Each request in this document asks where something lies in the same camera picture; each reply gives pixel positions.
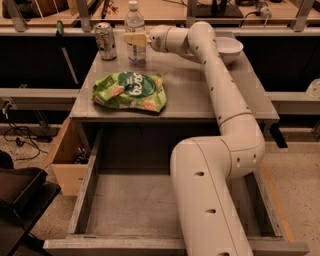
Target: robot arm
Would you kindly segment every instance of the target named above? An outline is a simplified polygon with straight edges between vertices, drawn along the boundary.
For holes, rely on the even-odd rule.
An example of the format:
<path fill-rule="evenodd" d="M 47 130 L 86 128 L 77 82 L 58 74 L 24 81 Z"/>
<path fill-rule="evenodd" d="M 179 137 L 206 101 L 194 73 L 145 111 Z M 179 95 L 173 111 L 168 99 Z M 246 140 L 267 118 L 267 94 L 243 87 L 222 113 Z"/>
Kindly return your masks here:
<path fill-rule="evenodd" d="M 195 137 L 174 149 L 171 177 L 189 256 L 253 255 L 226 180 L 258 167 L 264 138 L 223 61 L 206 22 L 190 29 L 158 26 L 150 31 L 155 51 L 201 63 L 221 136 Z"/>

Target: open drawer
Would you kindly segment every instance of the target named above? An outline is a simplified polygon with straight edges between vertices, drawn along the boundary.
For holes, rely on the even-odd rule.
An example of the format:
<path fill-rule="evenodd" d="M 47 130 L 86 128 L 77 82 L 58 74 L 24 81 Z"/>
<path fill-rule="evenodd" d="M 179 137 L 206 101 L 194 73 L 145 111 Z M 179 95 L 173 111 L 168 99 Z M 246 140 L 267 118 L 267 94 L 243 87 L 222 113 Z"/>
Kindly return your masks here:
<path fill-rule="evenodd" d="M 47 240 L 44 249 L 53 255 L 186 255 L 170 155 L 182 139 L 217 130 L 209 122 L 101 125 L 69 234 Z M 229 189 L 255 255 L 308 253 L 306 244 L 286 240 L 258 172 L 233 180 Z"/>

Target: plastic bottle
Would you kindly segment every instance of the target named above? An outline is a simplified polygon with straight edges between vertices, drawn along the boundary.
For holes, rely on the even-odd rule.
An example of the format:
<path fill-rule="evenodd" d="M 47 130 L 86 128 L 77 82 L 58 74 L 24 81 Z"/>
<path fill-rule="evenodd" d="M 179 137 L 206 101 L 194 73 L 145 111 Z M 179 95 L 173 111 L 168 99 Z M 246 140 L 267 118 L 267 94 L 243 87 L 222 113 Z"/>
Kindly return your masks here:
<path fill-rule="evenodd" d="M 124 20 L 126 32 L 144 31 L 144 18 L 138 10 L 136 0 L 129 1 L 129 12 Z M 142 64 L 146 61 L 146 48 L 127 44 L 129 61 L 132 64 Z"/>

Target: aluminum can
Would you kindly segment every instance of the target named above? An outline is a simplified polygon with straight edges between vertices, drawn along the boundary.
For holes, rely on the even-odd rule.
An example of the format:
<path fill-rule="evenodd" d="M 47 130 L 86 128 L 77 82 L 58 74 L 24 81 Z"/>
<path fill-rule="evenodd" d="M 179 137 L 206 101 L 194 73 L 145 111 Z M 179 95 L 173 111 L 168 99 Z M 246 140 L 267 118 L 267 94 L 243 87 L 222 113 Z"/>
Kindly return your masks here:
<path fill-rule="evenodd" d="M 113 30 L 108 22 L 101 22 L 95 26 L 95 37 L 98 50 L 103 60 L 112 60 L 117 57 L 116 43 Z"/>

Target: green chip bag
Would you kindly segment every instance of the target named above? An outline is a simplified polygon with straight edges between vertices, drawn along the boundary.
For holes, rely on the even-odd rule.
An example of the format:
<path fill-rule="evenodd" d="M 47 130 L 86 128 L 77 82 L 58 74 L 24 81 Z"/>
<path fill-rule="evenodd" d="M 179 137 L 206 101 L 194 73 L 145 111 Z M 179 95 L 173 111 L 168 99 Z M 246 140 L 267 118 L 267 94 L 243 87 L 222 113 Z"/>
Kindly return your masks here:
<path fill-rule="evenodd" d="M 160 112 L 167 98 L 160 74 L 112 73 L 96 81 L 92 100 L 109 108 L 136 108 Z"/>

